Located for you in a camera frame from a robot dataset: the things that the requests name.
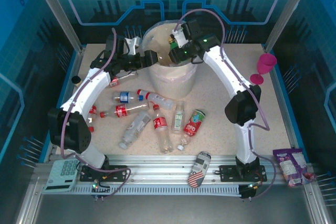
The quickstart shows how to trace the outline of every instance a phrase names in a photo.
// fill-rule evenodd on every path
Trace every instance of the plastic bucket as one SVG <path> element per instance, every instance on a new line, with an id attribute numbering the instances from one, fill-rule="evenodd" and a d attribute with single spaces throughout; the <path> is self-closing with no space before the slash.
<path id="1" fill-rule="evenodd" d="M 157 52 L 159 63 L 149 68 L 151 82 L 156 93 L 178 100 L 187 96 L 194 84 L 197 65 L 190 61 L 179 65 L 173 64 L 169 58 L 169 35 L 177 20 L 167 20 L 152 26 L 143 36 L 143 50 Z"/>

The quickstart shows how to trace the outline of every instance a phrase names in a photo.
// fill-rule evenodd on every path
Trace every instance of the work surface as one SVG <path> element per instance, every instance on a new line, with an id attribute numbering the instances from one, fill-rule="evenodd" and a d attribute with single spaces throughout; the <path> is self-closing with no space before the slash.
<path id="1" fill-rule="evenodd" d="M 87 75 L 90 63 L 104 47 L 105 44 L 87 45 L 78 74 L 82 79 Z M 263 54 L 260 44 L 228 44 L 225 45 L 225 52 L 247 80 L 249 80 L 251 74 L 256 73 L 257 61 L 259 56 Z M 96 101 L 98 111 L 108 110 L 113 106 L 111 99 L 113 91 L 136 91 L 138 89 L 154 91 L 148 69 L 139 70 L 138 73 L 139 77 L 135 80 L 114 88 L 106 88 Z M 289 148 L 290 145 L 269 74 L 264 75 L 264 79 L 265 82 L 261 85 L 260 104 L 271 130 L 266 132 L 259 128 L 255 129 L 256 150 L 260 154 L 272 154 L 272 150 Z M 224 85 L 208 65 L 203 63 L 198 66 L 193 89 L 182 100 L 185 101 L 186 121 L 194 109 L 204 111 L 206 118 L 197 135 L 183 152 L 176 149 L 180 137 L 171 134 L 174 151 L 165 155 L 196 155 L 200 151 L 208 151 L 211 155 L 236 154 L 237 144 L 234 127 L 224 113 L 224 108 L 230 98 Z M 162 110 L 169 127 L 171 126 L 174 109 L 172 111 Z M 98 118 L 91 141 L 105 154 L 159 155 L 159 145 L 151 122 L 127 150 L 122 150 L 118 146 L 124 131 L 135 116 L 130 115 L 117 119 Z M 259 114 L 257 114 L 256 122 L 262 124 Z"/>

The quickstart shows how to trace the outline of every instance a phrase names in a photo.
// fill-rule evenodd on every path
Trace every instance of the purple cable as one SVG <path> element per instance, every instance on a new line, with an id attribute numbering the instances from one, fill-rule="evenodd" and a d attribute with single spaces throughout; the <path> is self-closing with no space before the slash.
<path id="1" fill-rule="evenodd" d="M 113 32 L 113 36 L 114 36 L 114 38 L 116 38 L 116 37 L 117 37 L 117 33 L 116 33 L 116 31 L 115 31 L 114 28 L 112 28 L 112 32 Z M 116 47 L 116 45 L 117 45 L 117 40 L 115 39 L 115 40 L 113 41 L 113 49 L 112 49 L 112 52 L 111 52 L 111 55 L 110 55 L 108 61 L 104 64 L 104 66 L 102 66 L 101 69 L 99 69 L 99 70 L 98 70 L 98 71 L 97 71 L 97 72 L 96 72 L 90 79 L 88 79 L 86 82 L 84 82 L 84 84 L 79 88 L 79 90 L 77 91 L 75 97 L 73 98 L 73 101 L 72 101 L 72 103 L 71 103 L 71 105 L 70 105 L 70 107 L 69 107 L 69 109 L 68 109 L 68 111 L 67 111 L 67 113 L 66 113 L 66 115 L 65 115 L 65 118 L 64 118 L 64 121 L 63 121 L 63 125 L 62 125 L 61 145 L 60 145 L 60 148 L 61 148 L 61 156 L 62 156 L 63 159 L 67 159 L 67 158 L 73 156 L 72 153 L 69 154 L 69 155 L 67 155 L 67 156 L 64 155 L 64 136 L 65 136 L 65 129 L 66 129 L 66 126 L 67 126 L 67 122 L 68 122 L 68 119 L 69 119 L 69 115 L 70 115 L 70 113 L 71 113 L 71 110 L 72 110 L 72 108 L 75 106 L 75 103 L 76 103 L 76 101 L 77 101 L 79 95 L 81 94 L 81 92 L 83 91 L 83 89 L 88 85 L 88 83 L 89 83 L 90 81 L 92 81 L 97 75 L 99 75 L 99 74 L 105 69 L 105 67 L 111 62 L 111 60 L 112 60 L 112 58 L 113 58 L 113 55 L 114 55 L 114 52 L 115 52 L 115 47 Z M 131 169 L 129 169 L 129 168 L 122 168 L 122 169 L 115 169 L 115 170 L 102 170 L 102 169 L 98 169 L 98 168 L 96 168 L 96 167 L 94 167 L 94 166 L 92 166 L 92 165 L 90 165 L 90 164 L 87 164 L 87 163 L 86 163 L 84 160 L 82 160 L 82 159 L 80 158 L 80 156 L 78 156 L 77 154 L 75 154 L 75 157 L 76 157 L 77 160 L 79 160 L 80 162 L 84 163 L 86 166 L 88 166 L 88 167 L 90 167 L 91 169 L 94 169 L 94 170 L 96 170 L 96 171 L 98 171 L 98 172 L 101 172 L 101 173 L 115 173 L 115 172 L 121 172 L 121 171 L 128 171 L 128 172 L 129 172 L 127 178 L 125 179 L 125 181 L 124 181 L 124 182 L 123 182 L 123 183 L 122 183 L 122 184 L 121 184 L 121 185 L 120 185 L 120 186 L 119 186 L 113 193 L 111 193 L 110 195 L 108 195 L 108 196 L 106 196 L 106 197 L 104 197 L 104 198 L 110 197 L 110 196 L 114 195 L 115 193 L 117 193 L 117 192 L 120 190 L 120 188 L 127 182 L 127 180 L 129 179 L 129 177 L 131 176 Z"/>
<path id="2" fill-rule="evenodd" d="M 218 21 L 219 21 L 219 23 L 220 23 L 220 26 L 222 27 L 222 32 L 223 32 L 223 35 L 222 35 L 222 41 L 220 42 L 220 43 L 221 43 L 221 48 L 220 48 L 220 52 L 221 52 L 221 53 L 220 53 L 220 55 L 221 55 L 221 57 L 222 57 L 222 59 L 223 59 L 223 62 L 225 62 L 226 66 L 227 66 L 227 67 L 230 69 L 230 71 L 234 74 L 234 76 L 237 78 L 237 80 L 242 84 L 242 86 L 243 86 L 243 87 L 247 90 L 247 92 L 249 92 L 249 94 L 252 96 L 252 98 L 253 98 L 253 100 L 254 100 L 254 102 L 255 102 L 255 104 L 256 104 L 258 110 L 259 110 L 259 113 L 260 113 L 260 115 L 261 115 L 261 118 L 262 118 L 262 120 L 263 120 L 263 122 L 264 122 L 264 124 L 265 124 L 265 126 L 262 126 L 262 125 L 260 125 L 260 124 L 256 124 L 256 123 L 251 123 L 251 124 L 248 125 L 248 143 L 249 143 L 251 152 L 252 152 L 254 155 L 256 155 L 257 157 L 269 161 L 269 162 L 272 164 L 272 166 L 273 166 L 273 170 L 274 170 L 273 179 L 272 179 L 271 183 L 269 184 L 269 186 L 267 187 L 267 189 L 266 189 L 265 191 L 263 191 L 261 194 L 259 194 L 259 195 L 257 195 L 257 196 L 254 197 L 254 199 L 259 198 L 259 197 L 261 197 L 262 195 L 264 195 L 264 194 L 265 194 L 265 193 L 272 187 L 272 185 L 274 184 L 275 179 L 276 179 L 276 176 L 277 176 L 277 173 L 276 173 L 277 170 L 276 170 L 275 164 L 274 164 L 274 162 L 273 162 L 272 160 L 270 160 L 270 159 L 267 158 L 267 157 L 260 156 L 259 154 L 257 154 L 257 153 L 254 151 L 254 148 L 253 148 L 253 146 L 252 146 L 251 127 L 252 127 L 252 126 L 256 126 L 256 127 L 259 127 L 259 128 L 261 128 L 261 129 L 263 129 L 263 130 L 265 130 L 265 131 L 269 131 L 269 130 L 270 130 L 269 125 L 268 125 L 268 123 L 267 123 L 265 114 L 264 114 L 264 112 L 263 112 L 263 110 L 262 110 L 262 108 L 261 108 L 261 106 L 260 106 L 260 104 L 259 104 L 259 102 L 258 102 L 256 96 L 253 94 L 253 92 L 250 90 L 250 88 L 247 87 L 246 84 L 243 83 L 242 79 L 239 77 L 239 75 L 238 75 L 238 74 L 236 73 L 236 71 L 230 66 L 230 64 L 226 61 L 226 59 L 225 59 L 225 57 L 224 57 L 223 51 L 224 51 L 224 40 L 225 40 L 225 27 L 224 27 L 224 23 L 223 23 L 223 21 L 220 19 L 220 17 L 219 17 L 215 12 L 213 12 L 213 11 L 211 11 L 211 10 L 208 10 L 208 9 L 201 9 L 201 8 L 200 8 L 200 9 L 194 9 L 194 10 L 191 10 L 191 11 L 185 13 L 185 14 L 179 19 L 179 21 L 177 22 L 177 24 L 176 24 L 176 26 L 175 26 L 175 28 L 174 28 L 174 31 L 177 30 L 177 27 L 180 25 L 180 23 L 182 22 L 182 20 L 183 20 L 187 15 L 189 15 L 190 13 L 194 13 L 194 12 L 207 12 L 207 13 L 212 14 L 213 16 L 215 16 L 215 17 L 218 19 Z"/>

